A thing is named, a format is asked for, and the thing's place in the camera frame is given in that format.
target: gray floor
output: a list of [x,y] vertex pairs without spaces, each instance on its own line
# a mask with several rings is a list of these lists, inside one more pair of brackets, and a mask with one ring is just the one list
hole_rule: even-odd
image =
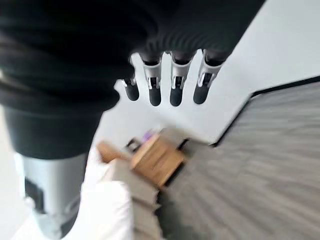
[[253,99],[190,155],[157,212],[168,240],[320,240],[320,83]]

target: wooden box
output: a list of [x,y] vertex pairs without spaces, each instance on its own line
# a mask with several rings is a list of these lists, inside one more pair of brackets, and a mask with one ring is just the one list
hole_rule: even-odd
[[131,167],[161,188],[183,161],[184,155],[180,151],[155,135],[137,150]]

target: black sleeve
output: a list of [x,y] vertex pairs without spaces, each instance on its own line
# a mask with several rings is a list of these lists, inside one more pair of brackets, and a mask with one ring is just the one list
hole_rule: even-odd
[[230,54],[263,2],[0,0],[0,103],[15,150],[46,159],[88,151],[119,100],[116,80],[134,73],[130,54]]

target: robotic hand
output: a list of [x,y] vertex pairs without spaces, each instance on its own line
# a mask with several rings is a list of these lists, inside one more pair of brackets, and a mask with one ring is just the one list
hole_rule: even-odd
[[139,97],[130,55],[140,53],[156,106],[161,56],[171,51],[170,101],[178,106],[193,53],[205,49],[200,104],[263,2],[0,0],[0,103],[24,200],[46,236],[63,238],[77,218],[92,139],[119,100],[116,80]]

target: silver metal part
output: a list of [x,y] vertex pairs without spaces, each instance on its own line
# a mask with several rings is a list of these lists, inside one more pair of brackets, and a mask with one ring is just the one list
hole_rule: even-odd
[[125,87],[128,87],[128,85],[131,85],[131,86],[134,86],[137,84],[137,81],[136,81],[136,77],[133,76],[132,78],[130,79],[121,79],[121,82],[122,84],[125,86]]
[[42,233],[53,240],[63,238],[76,221],[80,206],[80,191],[84,180],[87,154],[64,159],[36,159],[19,153],[14,155],[23,165],[23,182],[32,183],[42,193],[43,209],[36,207],[39,199],[28,195],[25,201]]
[[181,65],[177,64],[174,61],[174,58],[171,57],[171,88],[176,89],[177,86],[177,77],[181,77],[180,89],[184,88],[185,82],[188,77],[188,72],[190,69],[192,60],[190,60],[187,64]]
[[[133,66],[133,62],[132,62],[132,59],[131,57],[129,57],[129,63]],[[137,81],[136,81],[136,76],[133,74],[132,78],[130,79],[121,79],[121,82],[123,83],[123,85],[125,87],[128,87],[128,85],[131,85],[131,86],[134,86],[137,84]]]
[[143,70],[149,89],[153,88],[153,85],[151,83],[152,78],[156,79],[156,88],[159,89],[161,81],[161,60],[157,65],[149,66],[143,64]]
[[210,66],[206,63],[205,58],[206,58],[206,56],[204,54],[203,58],[202,58],[201,65],[200,65],[200,69],[199,69],[197,84],[199,87],[202,87],[204,84],[205,75],[211,74],[211,78],[209,80],[209,83],[207,84],[207,87],[210,88],[213,80],[217,77],[217,74],[219,73],[223,64],[221,64],[219,66]]

